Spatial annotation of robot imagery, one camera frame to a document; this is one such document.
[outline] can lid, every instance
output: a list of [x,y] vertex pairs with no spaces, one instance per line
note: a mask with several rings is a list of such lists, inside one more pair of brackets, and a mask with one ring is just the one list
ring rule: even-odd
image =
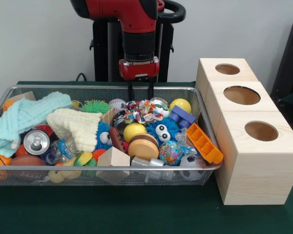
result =
[[24,138],[25,150],[32,155],[41,155],[50,146],[49,136],[41,130],[32,130]]

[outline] yellow ball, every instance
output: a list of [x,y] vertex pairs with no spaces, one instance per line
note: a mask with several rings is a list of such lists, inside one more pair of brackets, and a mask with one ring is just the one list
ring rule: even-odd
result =
[[181,109],[191,114],[191,105],[187,100],[182,98],[174,100],[169,106],[169,110],[171,111],[175,105],[179,106]]
[[126,142],[130,142],[132,137],[138,133],[147,133],[145,126],[140,123],[131,123],[124,129],[124,138]]

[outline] wooden cube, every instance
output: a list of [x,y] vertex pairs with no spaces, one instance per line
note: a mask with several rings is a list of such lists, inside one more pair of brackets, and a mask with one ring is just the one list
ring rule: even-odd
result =
[[200,58],[195,88],[205,102],[210,81],[258,81],[244,58]]
[[223,112],[215,171],[225,205],[284,204],[293,185],[293,131],[280,112]]
[[253,81],[210,81],[205,107],[215,134],[223,111],[278,112],[263,85]]
[[[123,153],[122,151],[111,147],[104,154],[102,154],[98,159],[98,167],[129,167],[130,157]],[[116,185],[127,176],[129,176],[129,171],[97,171],[96,176],[102,180]]]

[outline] light blue knit cloth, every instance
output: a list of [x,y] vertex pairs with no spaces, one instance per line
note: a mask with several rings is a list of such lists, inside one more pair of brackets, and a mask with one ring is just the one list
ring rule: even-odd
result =
[[54,92],[38,101],[15,102],[0,118],[0,155],[11,157],[20,145],[20,134],[46,122],[49,113],[72,106],[70,96]]

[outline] metal basket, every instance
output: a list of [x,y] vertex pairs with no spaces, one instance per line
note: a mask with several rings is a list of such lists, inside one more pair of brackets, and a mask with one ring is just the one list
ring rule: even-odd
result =
[[[17,85],[5,91],[0,99],[0,115],[4,102],[19,94],[33,91],[36,99],[41,99],[48,94],[59,91],[70,95],[72,100],[84,102],[90,99],[105,99],[110,101],[115,98],[127,100],[127,88],[122,86],[72,86],[72,85]],[[134,87],[136,100],[145,99],[147,87]],[[154,97],[161,97],[168,102],[176,98],[184,98],[192,106],[192,114],[198,119],[198,124],[217,145],[210,121],[204,107],[200,93],[190,87],[155,87]],[[54,171],[54,166],[0,166],[0,186],[94,186],[110,185],[96,176],[96,171],[104,171],[116,175],[122,171],[127,172],[124,180],[117,185],[204,185],[212,172],[221,164],[198,167],[57,167],[57,171],[81,171],[76,179],[66,178],[62,183],[52,183],[48,172]],[[189,181],[187,177],[198,173],[198,180]]]

